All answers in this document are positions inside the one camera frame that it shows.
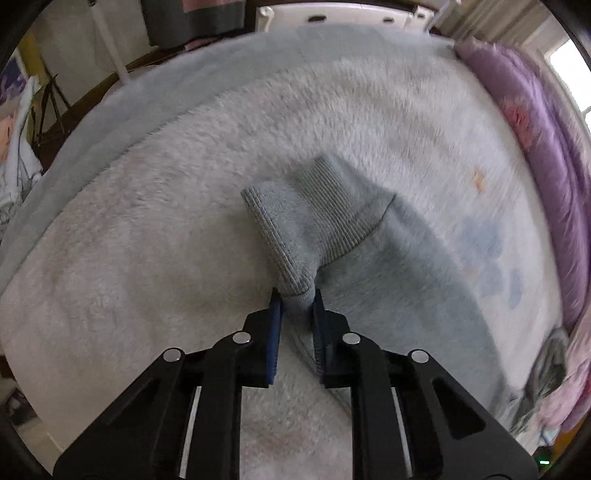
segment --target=dark gray cloth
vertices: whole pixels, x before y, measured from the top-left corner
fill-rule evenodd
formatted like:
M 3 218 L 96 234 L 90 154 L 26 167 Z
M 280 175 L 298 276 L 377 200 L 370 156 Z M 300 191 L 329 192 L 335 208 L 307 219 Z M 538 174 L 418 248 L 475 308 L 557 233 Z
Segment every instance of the dark gray cloth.
M 569 335 L 564 327 L 554 329 L 540 350 L 525 385 L 524 395 L 511 426 L 511 433 L 527 430 L 540 401 L 562 385 L 566 378 L 566 348 Z
M 242 192 L 281 276 L 291 335 L 313 363 L 307 312 L 320 288 L 353 331 L 421 348 L 506 419 L 511 392 L 475 299 L 422 218 L 335 156 Z

